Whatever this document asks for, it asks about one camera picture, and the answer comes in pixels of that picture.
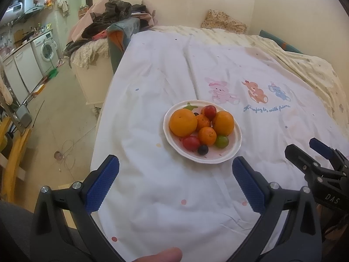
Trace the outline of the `person's left hand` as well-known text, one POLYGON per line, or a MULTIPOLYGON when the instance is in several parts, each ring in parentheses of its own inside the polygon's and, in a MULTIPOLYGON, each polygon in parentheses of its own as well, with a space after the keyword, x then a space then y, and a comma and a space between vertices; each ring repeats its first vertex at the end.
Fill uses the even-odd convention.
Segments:
POLYGON ((134 262, 180 262, 182 257, 182 251, 178 247, 172 247, 158 254, 140 257, 134 262))

